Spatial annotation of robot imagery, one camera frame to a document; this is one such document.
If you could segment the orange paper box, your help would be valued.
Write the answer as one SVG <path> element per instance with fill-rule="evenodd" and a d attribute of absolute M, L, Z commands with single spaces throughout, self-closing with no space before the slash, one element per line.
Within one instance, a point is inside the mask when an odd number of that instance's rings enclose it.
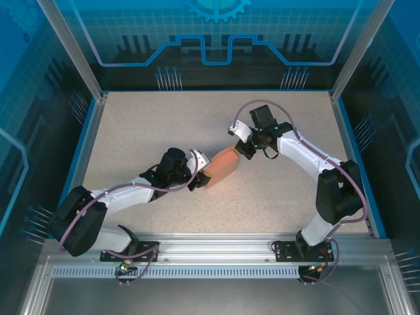
<path fill-rule="evenodd" d="M 225 148 L 212 157 L 210 165 L 203 170 L 203 173 L 210 178 L 205 188 L 210 188 L 231 175 L 236 170 L 238 161 L 239 155 L 235 145 Z"/>

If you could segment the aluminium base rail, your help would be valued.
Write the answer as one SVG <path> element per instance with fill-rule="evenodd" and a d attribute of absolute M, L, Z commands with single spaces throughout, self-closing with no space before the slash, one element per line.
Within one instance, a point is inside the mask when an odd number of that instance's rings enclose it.
<path fill-rule="evenodd" d="M 141 241 L 160 243 L 159 264 L 261 264 L 276 262 L 271 244 L 293 241 L 293 233 L 140 233 Z M 377 239 L 366 233 L 338 233 L 333 237 L 339 244 L 339 264 L 377 265 L 395 263 L 388 239 Z"/>

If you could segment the aluminium side rail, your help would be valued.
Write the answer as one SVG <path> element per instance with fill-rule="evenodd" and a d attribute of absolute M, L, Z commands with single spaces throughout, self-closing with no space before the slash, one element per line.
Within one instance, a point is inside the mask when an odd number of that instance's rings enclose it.
<path fill-rule="evenodd" d="M 62 202 L 74 187 L 83 184 L 107 97 L 108 94 L 106 93 L 102 101 L 94 98 L 91 100 L 63 191 L 58 202 L 58 207 L 61 206 Z"/>
<path fill-rule="evenodd" d="M 373 195 L 373 190 L 368 179 L 368 174 L 366 173 L 366 168 L 364 166 L 360 150 L 356 143 L 356 137 L 354 136 L 345 105 L 341 97 L 339 97 L 338 100 L 332 100 L 331 103 L 346 155 L 349 159 L 354 160 L 360 169 L 364 194 L 366 197 L 367 206 L 369 207 L 369 214 L 367 215 L 366 219 L 366 221 L 369 223 L 368 226 L 374 237 L 381 239 L 388 238 L 389 235 L 385 230 L 381 214 L 377 207 L 377 202 Z"/>

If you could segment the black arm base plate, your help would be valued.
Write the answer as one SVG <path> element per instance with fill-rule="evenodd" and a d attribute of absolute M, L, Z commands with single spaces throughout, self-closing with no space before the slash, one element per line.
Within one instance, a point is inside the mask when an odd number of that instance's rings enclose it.
<path fill-rule="evenodd" d="M 316 246 L 297 245 L 296 241 L 274 241 L 270 246 L 277 263 L 333 262 L 332 246 L 323 241 Z"/>
<path fill-rule="evenodd" d="M 158 241 L 140 241 L 136 245 L 136 248 L 130 245 L 122 253 L 119 253 L 119 255 L 132 256 L 147 251 L 155 246 L 160 246 L 160 243 Z M 131 260 L 136 263 L 147 263 L 152 258 L 152 255 L 152 251 L 149 251 L 146 254 L 132 258 Z M 120 257 L 116 257 L 115 255 L 112 255 L 111 253 L 108 253 L 106 251 L 102 251 L 100 254 L 100 262 L 122 263 L 123 259 Z"/>

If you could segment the aluminium frame post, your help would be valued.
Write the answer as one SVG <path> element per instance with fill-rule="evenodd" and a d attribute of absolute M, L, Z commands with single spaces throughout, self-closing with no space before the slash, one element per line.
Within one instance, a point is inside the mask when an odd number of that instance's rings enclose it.
<path fill-rule="evenodd" d="M 377 0 L 376 6 L 370 14 L 358 40 L 353 47 L 349 57 L 347 58 L 338 78 L 331 90 L 331 100 L 336 102 L 341 96 L 350 78 L 356 71 L 360 61 L 365 55 L 368 47 L 371 45 L 373 38 L 376 36 L 383 20 L 389 11 L 389 5 L 392 5 L 394 0 Z"/>
<path fill-rule="evenodd" d="M 65 48 L 89 92 L 95 100 L 102 102 L 104 100 L 104 92 L 55 1 L 37 0 L 37 3 Z"/>

